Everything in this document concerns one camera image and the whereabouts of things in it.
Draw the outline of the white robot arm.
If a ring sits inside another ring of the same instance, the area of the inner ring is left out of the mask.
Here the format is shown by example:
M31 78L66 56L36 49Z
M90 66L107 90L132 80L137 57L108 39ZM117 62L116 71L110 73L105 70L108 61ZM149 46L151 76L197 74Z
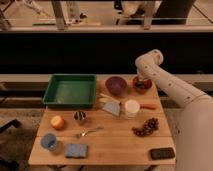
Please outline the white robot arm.
M213 98L160 67L163 54L151 50L135 60L149 78L181 108L175 171L213 171Z

